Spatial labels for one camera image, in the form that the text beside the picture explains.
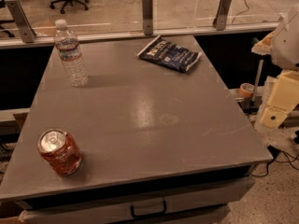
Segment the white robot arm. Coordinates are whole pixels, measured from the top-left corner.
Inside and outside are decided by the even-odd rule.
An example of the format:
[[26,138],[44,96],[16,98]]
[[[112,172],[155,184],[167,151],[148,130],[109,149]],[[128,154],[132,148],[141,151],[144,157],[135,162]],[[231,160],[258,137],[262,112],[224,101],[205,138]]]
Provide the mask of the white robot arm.
[[251,51],[270,55],[272,64],[282,69],[261,116],[263,126],[276,129],[299,105],[299,5],[296,4],[278,27]]

